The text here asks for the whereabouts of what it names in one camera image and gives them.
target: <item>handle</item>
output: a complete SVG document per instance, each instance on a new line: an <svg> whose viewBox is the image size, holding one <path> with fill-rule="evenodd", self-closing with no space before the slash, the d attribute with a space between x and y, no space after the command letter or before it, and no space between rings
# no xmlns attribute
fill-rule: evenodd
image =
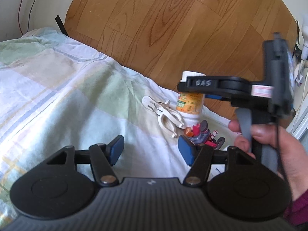
<svg viewBox="0 0 308 231"><path fill-rule="evenodd" d="M251 125L252 124L268 124L271 123L271 115L268 112L259 110L250 110L246 108L239 108L235 111L242 134L245 138L251 141L250 151L256 156L256 160L261 162L268 169L277 173L278 170L278 154L277 150L270 145L258 143L251 139Z"/></svg>

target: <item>maroon sleeve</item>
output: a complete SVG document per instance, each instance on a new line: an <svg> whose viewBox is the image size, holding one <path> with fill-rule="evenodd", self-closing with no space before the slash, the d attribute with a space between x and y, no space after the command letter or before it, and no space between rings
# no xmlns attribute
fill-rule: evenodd
<svg viewBox="0 0 308 231"><path fill-rule="evenodd" d="M286 209L283 217L294 226L308 222L308 190L292 203L291 211L290 207Z"/></svg>

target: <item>floor plank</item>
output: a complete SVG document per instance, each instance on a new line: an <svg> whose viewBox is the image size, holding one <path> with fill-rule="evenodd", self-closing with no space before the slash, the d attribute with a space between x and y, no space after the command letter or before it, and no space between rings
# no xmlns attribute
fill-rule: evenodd
<svg viewBox="0 0 308 231"><path fill-rule="evenodd" d="M117 1L88 0L80 17L77 32L99 41Z"/></svg>
<svg viewBox="0 0 308 231"><path fill-rule="evenodd" d="M194 64L204 40L210 38L220 20L218 14L196 0L154 69L147 75L163 87L175 88L183 70Z"/></svg>
<svg viewBox="0 0 308 231"><path fill-rule="evenodd" d="M255 77L257 77L256 81L261 80L263 78L262 62L258 65L252 65L252 62L256 59L259 60L258 56L262 56L263 41L264 39L250 25L241 42L226 60L224 70L221 70L219 74L237 76L253 66Z"/></svg>
<svg viewBox="0 0 308 231"><path fill-rule="evenodd" d="M232 0L227 13L222 17L213 35L207 40L194 60L190 69L202 71L208 75L226 74L225 62L235 51L250 27L262 0Z"/></svg>
<svg viewBox="0 0 308 231"><path fill-rule="evenodd" d="M280 0L262 0L251 25L264 38L268 37L280 8Z"/></svg>
<svg viewBox="0 0 308 231"><path fill-rule="evenodd" d="M107 26L134 37L155 0L118 0Z"/></svg>
<svg viewBox="0 0 308 231"><path fill-rule="evenodd" d="M155 0L128 49L123 64L149 73L195 0Z"/></svg>
<svg viewBox="0 0 308 231"><path fill-rule="evenodd" d="M97 40L94 40L88 36L85 36L83 34L80 34L78 32L75 32L73 35L69 35L71 38L79 41L79 42L82 42L83 44L85 45L88 45L94 49L97 49L98 47L98 41Z"/></svg>
<svg viewBox="0 0 308 231"><path fill-rule="evenodd" d="M118 63L122 63L124 54L132 40L133 38L121 32L105 27L97 49L108 56L112 56Z"/></svg>
<svg viewBox="0 0 308 231"><path fill-rule="evenodd" d="M88 0L73 0L65 18L65 29L69 36L74 37L77 26Z"/></svg>
<svg viewBox="0 0 308 231"><path fill-rule="evenodd" d="M267 39L273 39L274 32L280 32L281 36L286 39L292 21L295 22L294 18L288 8L284 6L282 0L280 0L279 11Z"/></svg>

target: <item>human hand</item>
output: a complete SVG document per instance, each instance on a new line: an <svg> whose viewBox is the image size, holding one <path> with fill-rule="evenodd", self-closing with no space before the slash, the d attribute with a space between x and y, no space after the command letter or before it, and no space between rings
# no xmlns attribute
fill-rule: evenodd
<svg viewBox="0 0 308 231"><path fill-rule="evenodd" d="M228 127L233 132L241 132L240 125L236 120L231 121ZM252 125L251 134L259 143L277 147L275 125ZM249 141L242 135L235 139L234 145L246 153L250 148ZM308 155L303 145L282 127L279 127L279 147L293 200L296 200L308 189Z"/></svg>

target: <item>white plastic clip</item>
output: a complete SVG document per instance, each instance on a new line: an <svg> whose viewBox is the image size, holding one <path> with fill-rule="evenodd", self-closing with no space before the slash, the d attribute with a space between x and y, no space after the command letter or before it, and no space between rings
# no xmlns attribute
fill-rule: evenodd
<svg viewBox="0 0 308 231"><path fill-rule="evenodd" d="M151 110L158 116L158 124L164 132L171 135L172 138L177 136L175 127L182 128L184 126L184 120L179 112L169 107L170 100L163 103L157 102L149 96L144 96L142 98L142 104L146 109Z"/></svg>

